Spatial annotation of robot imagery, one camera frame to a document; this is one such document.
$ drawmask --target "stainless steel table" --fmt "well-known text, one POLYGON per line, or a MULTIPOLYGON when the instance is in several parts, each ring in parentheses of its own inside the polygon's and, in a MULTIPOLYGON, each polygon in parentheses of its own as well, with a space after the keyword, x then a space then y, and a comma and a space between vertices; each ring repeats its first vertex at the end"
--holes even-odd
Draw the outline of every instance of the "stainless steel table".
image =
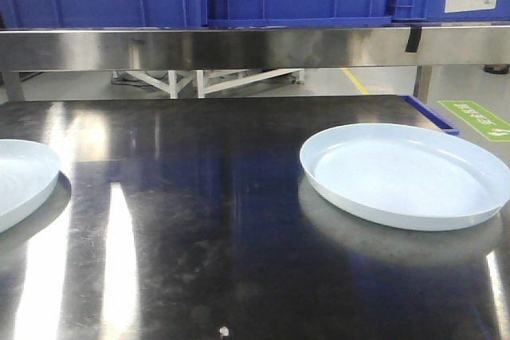
POLYGON ((433 127, 397 96, 2 105, 65 176, 0 235, 0 338, 508 338, 508 207, 414 233, 303 179, 309 135, 362 122, 433 127))

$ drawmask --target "black tape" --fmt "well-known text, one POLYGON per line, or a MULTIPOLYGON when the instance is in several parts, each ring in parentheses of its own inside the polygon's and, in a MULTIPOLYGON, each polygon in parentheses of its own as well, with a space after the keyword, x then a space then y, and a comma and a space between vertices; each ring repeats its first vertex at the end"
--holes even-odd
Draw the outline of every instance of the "black tape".
POLYGON ((409 39, 407 40, 406 52, 416 53, 422 39, 422 27, 411 27, 409 39))

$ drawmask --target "plate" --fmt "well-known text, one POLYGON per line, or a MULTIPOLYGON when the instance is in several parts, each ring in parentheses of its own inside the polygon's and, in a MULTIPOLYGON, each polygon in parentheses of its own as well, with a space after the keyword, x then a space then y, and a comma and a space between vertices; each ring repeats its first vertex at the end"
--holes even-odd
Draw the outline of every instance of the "plate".
POLYGON ((310 184, 333 205, 400 229, 463 229, 487 221, 510 199, 510 170, 498 157, 420 127, 333 127, 309 138, 300 160, 310 184))
POLYGON ((46 145, 0 139, 0 233, 43 204, 59 170, 58 155, 46 145))

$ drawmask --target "floor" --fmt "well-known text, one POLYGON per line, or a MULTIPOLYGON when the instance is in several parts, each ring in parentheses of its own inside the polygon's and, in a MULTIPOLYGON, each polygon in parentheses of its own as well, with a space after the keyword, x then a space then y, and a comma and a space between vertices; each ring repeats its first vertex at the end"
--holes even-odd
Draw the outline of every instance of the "floor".
MULTIPOLYGON (((282 76, 208 97, 334 96, 370 94, 412 94, 416 68, 351 68, 358 85, 341 68, 307 69, 304 84, 282 76)), ((111 72, 50 72, 23 83, 27 100, 107 100, 167 98, 151 86, 112 84, 111 72)), ((192 87, 180 97, 195 97, 192 87)), ((483 72, 480 65, 434 67, 429 105, 461 129, 461 137, 490 150, 510 163, 510 143, 491 143, 469 125, 442 107, 439 100, 473 100, 505 121, 510 121, 510 75, 483 72)), ((0 86, 0 103, 6 102, 0 86)))

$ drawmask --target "shelf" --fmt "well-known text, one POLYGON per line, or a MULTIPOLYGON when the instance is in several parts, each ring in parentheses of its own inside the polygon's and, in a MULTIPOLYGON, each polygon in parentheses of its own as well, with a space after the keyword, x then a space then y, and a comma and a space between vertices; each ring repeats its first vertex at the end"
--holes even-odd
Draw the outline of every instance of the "shelf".
POLYGON ((349 29, 2 30, 0 71, 508 63, 509 41, 510 23, 500 22, 349 29))

